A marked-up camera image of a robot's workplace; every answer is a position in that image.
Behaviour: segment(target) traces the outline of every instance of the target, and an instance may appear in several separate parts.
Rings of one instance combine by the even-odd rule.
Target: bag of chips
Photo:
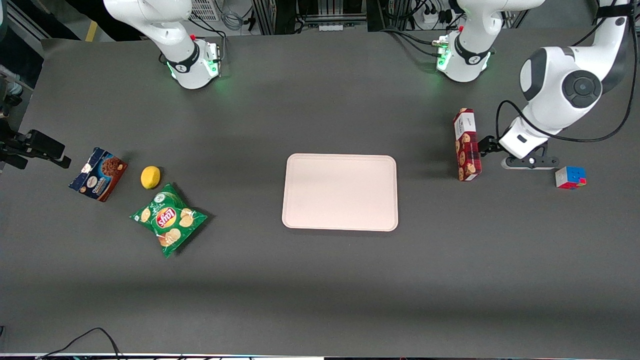
[[[207,215],[189,209],[171,184],[130,217],[156,234],[166,258],[207,219]]]

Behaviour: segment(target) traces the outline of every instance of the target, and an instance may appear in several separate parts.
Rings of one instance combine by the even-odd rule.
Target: gray table
[[[505,31],[467,85],[382,33],[233,38],[224,78],[195,91],[150,42],[46,42],[22,128],[74,162],[0,176],[3,351],[46,352],[103,326],[125,352],[639,358],[637,111],[608,142],[551,141],[563,165],[586,167],[581,190],[504,170],[499,154],[474,182],[456,179],[457,110],[475,108],[492,133],[499,101],[524,105],[524,60],[584,32]],[[629,78],[563,134],[608,133]],[[130,163],[104,204],[67,188],[95,146]],[[294,152],[393,156],[398,228],[285,228]],[[170,259],[128,218],[154,194],[138,180],[147,165],[214,215]],[[74,347],[109,349],[99,335]]]

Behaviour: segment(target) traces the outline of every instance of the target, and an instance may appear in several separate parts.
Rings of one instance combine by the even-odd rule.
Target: plastic tray
[[[289,156],[282,223],[293,229],[394,230],[396,161],[384,155]]]

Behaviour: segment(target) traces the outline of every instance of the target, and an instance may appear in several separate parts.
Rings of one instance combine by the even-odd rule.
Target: robotic arm
[[[104,6],[156,43],[184,88],[201,88],[218,76],[218,46],[190,37],[180,23],[191,15],[191,0],[104,0]]]
[[[520,71],[520,87],[529,101],[501,146],[517,158],[524,158],[588,113],[602,94],[613,89],[625,75],[625,34],[630,0],[601,0],[598,26],[592,46],[543,47]],[[603,9],[610,12],[605,16]]]
[[[500,12],[535,8],[545,0],[458,0],[467,14],[463,31],[440,37],[433,45],[441,48],[437,69],[454,81],[475,80],[486,68],[490,49],[502,29]]]

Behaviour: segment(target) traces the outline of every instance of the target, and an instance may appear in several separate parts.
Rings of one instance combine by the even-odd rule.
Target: yellow lemon
[[[157,167],[145,167],[140,175],[140,182],[145,189],[153,189],[160,182],[160,169]]]

